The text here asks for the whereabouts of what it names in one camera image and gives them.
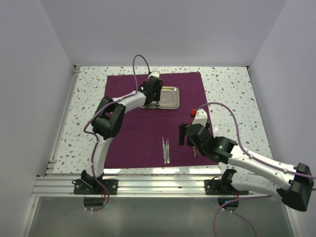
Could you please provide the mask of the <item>steel tweezers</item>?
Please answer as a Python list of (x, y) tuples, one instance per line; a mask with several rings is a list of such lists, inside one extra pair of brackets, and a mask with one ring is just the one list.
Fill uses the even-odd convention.
[(193, 153), (194, 153), (194, 158), (196, 158), (199, 155), (199, 151), (196, 147), (193, 147)]

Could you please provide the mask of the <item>purple surgical cloth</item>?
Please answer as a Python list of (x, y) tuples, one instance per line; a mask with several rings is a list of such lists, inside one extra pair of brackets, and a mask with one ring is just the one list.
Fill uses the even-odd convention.
[(180, 92), (180, 106), (175, 110), (136, 108), (124, 115), (122, 127), (109, 147), (105, 168), (152, 168), (164, 165), (163, 139), (169, 140), (171, 166), (214, 165), (193, 149), (179, 145), (179, 125), (192, 123), (190, 110), (207, 102), (199, 72), (162, 74), (164, 86)]

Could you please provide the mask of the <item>steel scalpel handle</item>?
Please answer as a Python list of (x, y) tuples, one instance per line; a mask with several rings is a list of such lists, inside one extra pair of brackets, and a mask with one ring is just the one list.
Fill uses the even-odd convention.
[(164, 164), (167, 164), (167, 157), (166, 157), (166, 145), (165, 145), (164, 137), (162, 137), (162, 148), (163, 148), (163, 159), (164, 159)]
[(166, 149), (167, 149), (167, 164), (170, 164), (170, 146), (169, 146), (169, 139), (166, 141)]

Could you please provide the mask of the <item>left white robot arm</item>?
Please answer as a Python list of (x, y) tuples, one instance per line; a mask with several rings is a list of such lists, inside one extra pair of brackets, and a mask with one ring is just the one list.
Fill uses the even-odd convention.
[(135, 91), (118, 98), (104, 97), (94, 116), (84, 126), (84, 133), (96, 137), (96, 144), (91, 154), (91, 168), (81, 173), (85, 188), (92, 194), (106, 191), (102, 177), (109, 146), (118, 135), (124, 115), (136, 108), (146, 106), (160, 100), (162, 80), (158, 71), (148, 75)]

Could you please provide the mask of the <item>steel scissors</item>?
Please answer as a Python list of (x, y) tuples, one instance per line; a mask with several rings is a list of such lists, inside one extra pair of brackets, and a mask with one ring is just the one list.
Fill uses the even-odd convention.
[(160, 104), (157, 103), (150, 103), (145, 106), (145, 109), (158, 109), (160, 107)]

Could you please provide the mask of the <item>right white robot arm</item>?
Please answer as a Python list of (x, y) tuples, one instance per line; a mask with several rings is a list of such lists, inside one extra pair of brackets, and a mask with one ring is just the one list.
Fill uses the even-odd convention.
[(184, 144), (196, 147), (202, 156), (211, 161), (248, 171), (237, 174), (227, 169), (219, 185), (223, 193), (253, 191), (279, 197), (286, 206), (297, 211), (307, 211), (314, 177), (306, 164), (290, 165), (265, 157), (257, 158), (236, 141), (213, 136), (208, 124), (180, 124), (179, 145)]

